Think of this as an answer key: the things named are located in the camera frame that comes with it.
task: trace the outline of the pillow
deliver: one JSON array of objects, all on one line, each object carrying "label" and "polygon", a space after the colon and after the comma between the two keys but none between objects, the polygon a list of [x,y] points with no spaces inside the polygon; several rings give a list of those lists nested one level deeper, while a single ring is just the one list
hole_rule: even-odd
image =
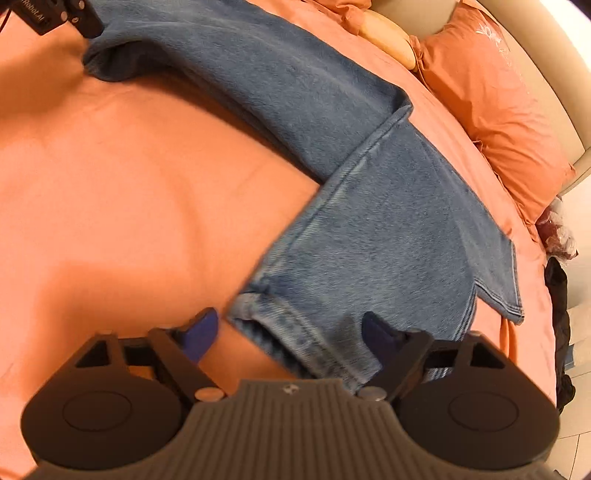
[{"label": "pillow", "polygon": [[414,70],[417,61],[408,40],[408,34],[397,24],[377,12],[363,12],[359,36],[397,60],[407,70]]},{"label": "pillow", "polygon": [[305,0],[339,23],[346,31],[359,35],[363,12],[371,7],[371,0]]},{"label": "pillow", "polygon": [[461,2],[443,30],[410,42],[418,75],[458,119],[530,225],[574,175],[500,26]]}]

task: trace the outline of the tiled floor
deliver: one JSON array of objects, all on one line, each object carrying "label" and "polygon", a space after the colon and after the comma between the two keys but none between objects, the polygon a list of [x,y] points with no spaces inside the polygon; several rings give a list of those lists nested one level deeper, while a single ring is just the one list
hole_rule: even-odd
[{"label": "tiled floor", "polygon": [[560,433],[548,466],[570,480],[591,472],[591,364],[567,371],[577,389],[574,400],[560,416]]}]

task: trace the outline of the jeans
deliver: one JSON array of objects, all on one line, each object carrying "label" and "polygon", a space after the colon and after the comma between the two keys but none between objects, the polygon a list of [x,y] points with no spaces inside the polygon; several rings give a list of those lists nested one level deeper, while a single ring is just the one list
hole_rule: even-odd
[{"label": "jeans", "polygon": [[300,376],[357,389],[379,370],[373,310],[459,339],[475,297],[523,320],[511,241],[408,121],[406,93],[244,0],[95,0],[87,70],[119,81],[174,67],[323,184],[232,307],[244,334]]}]

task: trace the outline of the white wall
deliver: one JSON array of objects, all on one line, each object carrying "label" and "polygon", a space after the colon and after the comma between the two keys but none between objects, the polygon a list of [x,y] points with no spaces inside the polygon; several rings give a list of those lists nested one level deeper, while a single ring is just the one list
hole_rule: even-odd
[{"label": "white wall", "polygon": [[[569,0],[540,1],[563,27],[591,70],[591,21]],[[579,248],[579,256],[566,266],[569,307],[588,302],[591,311],[591,177],[568,192],[563,200],[564,216]]]},{"label": "white wall", "polygon": [[573,231],[579,256],[565,267],[569,307],[591,303],[591,176],[563,197],[566,225]]}]

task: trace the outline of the orange bedsheet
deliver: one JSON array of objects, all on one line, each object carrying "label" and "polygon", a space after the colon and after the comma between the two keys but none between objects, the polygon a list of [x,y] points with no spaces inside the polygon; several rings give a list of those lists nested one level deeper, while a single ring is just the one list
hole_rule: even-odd
[{"label": "orange bedsheet", "polygon": [[[484,332],[554,399],[545,256],[460,125],[387,54],[299,0],[256,0],[410,95],[413,124],[515,243],[525,322],[478,302]],[[317,185],[177,77],[109,84],[83,74],[71,26],[0,35],[0,477],[34,462],[27,400],[96,330],[142,335],[228,306]],[[227,323],[201,362],[219,385],[287,373]]]}]

